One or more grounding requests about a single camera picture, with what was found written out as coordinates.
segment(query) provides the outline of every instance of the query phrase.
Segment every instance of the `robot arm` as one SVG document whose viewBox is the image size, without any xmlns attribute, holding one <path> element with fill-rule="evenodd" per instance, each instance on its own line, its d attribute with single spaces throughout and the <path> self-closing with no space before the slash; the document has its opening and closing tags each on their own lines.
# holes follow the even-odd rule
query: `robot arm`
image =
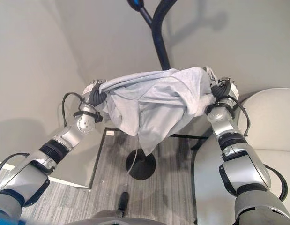
<svg viewBox="0 0 290 225">
<path fill-rule="evenodd" d="M 22 207 L 35 203 L 46 190 L 48 175 L 82 138 L 89 134 L 95 122 L 102 120 L 94 106 L 104 101 L 106 95 L 98 94 L 104 81 L 91 83 L 83 92 L 84 102 L 74 114 L 74 123 L 56 134 L 39 150 L 34 151 L 16 166 L 0 185 L 0 215 L 18 220 Z M 290 215 L 282 202 L 269 191 L 270 176 L 233 121 L 237 90 L 229 79 L 213 88 L 220 101 L 207 109 L 208 120 L 222 150 L 223 164 L 219 171 L 229 193 L 236 196 L 234 225 L 285 224 L 290 225 Z"/>
<path fill-rule="evenodd" d="M 222 150 L 224 162 L 219 172 L 224 186 L 237 197 L 235 225 L 290 224 L 285 206 L 269 191 L 271 179 L 267 169 L 233 121 L 236 87 L 225 78 L 212 90 L 220 101 L 207 108 L 207 118 Z"/>
<path fill-rule="evenodd" d="M 98 93 L 104 80 L 90 83 L 83 92 L 84 101 L 75 120 L 65 127 L 40 149 L 32 152 L 4 177 L 0 184 L 0 214 L 19 219 L 22 207 L 34 204 L 49 186 L 48 175 L 57 164 L 95 127 L 102 117 L 95 110 L 106 95 Z"/>
</svg>

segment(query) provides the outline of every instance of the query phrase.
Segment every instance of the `gray wall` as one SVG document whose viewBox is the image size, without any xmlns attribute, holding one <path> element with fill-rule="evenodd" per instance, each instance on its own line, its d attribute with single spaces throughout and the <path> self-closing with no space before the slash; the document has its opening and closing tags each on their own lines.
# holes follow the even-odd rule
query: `gray wall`
<svg viewBox="0 0 290 225">
<path fill-rule="evenodd" d="M 151 15 L 158 2 L 145 1 Z M 85 80 L 160 69 L 150 30 L 126 0 L 52 3 Z M 163 33 L 174 68 L 209 65 L 242 95 L 290 87 L 290 0 L 179 0 Z"/>
<path fill-rule="evenodd" d="M 0 1 L 0 161 L 47 142 L 62 126 L 63 95 L 84 87 L 64 33 L 43 2 Z M 66 101 L 69 117 L 77 110 L 72 101 Z M 97 126 L 53 176 L 87 186 L 103 129 Z"/>
</svg>

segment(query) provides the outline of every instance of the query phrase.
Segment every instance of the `round black base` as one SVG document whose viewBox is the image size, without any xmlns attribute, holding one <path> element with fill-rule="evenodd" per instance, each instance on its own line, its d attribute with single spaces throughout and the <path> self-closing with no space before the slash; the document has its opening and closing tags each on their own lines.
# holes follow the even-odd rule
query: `round black base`
<svg viewBox="0 0 290 225">
<path fill-rule="evenodd" d="M 126 169 L 129 171 L 134 161 L 136 150 L 133 150 L 126 159 Z M 136 159 L 129 174 L 137 180 L 145 180 L 154 174 L 156 161 L 153 154 L 145 156 L 142 149 L 137 150 Z"/>
</svg>

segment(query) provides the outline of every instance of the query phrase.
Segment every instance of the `beige chair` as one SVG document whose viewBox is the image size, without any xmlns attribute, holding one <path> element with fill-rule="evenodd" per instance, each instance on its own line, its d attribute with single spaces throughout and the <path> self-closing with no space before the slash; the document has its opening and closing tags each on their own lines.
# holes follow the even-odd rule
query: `beige chair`
<svg viewBox="0 0 290 225">
<path fill-rule="evenodd" d="M 287 180 L 289 192 L 284 205 L 290 213 L 290 89 L 274 88 L 260 91 L 244 102 L 251 128 L 246 138 L 262 162 L 278 170 Z M 244 132 L 246 118 L 236 113 L 235 121 Z M 235 221 L 234 201 L 224 188 L 219 175 L 223 163 L 221 149 L 211 136 L 198 150 L 194 162 L 195 198 L 199 225 L 227 225 Z M 271 191 L 279 196 L 281 183 L 269 172 Z"/>
</svg>

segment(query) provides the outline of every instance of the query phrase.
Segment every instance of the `gray carpet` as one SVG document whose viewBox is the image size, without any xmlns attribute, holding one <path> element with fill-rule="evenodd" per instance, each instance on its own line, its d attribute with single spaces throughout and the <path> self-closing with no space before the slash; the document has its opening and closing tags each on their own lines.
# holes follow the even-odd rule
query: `gray carpet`
<svg viewBox="0 0 290 225">
<path fill-rule="evenodd" d="M 127 217 L 148 218 L 169 225 L 194 221 L 191 189 L 193 140 L 169 137 L 154 150 L 156 170 L 147 180 L 135 180 L 125 168 L 128 154 L 138 141 L 121 131 L 104 138 L 92 190 L 51 182 L 40 200 L 24 208 L 22 218 L 48 224 L 64 224 L 90 218 L 101 210 L 113 210 L 123 191 L 130 194 Z"/>
</svg>

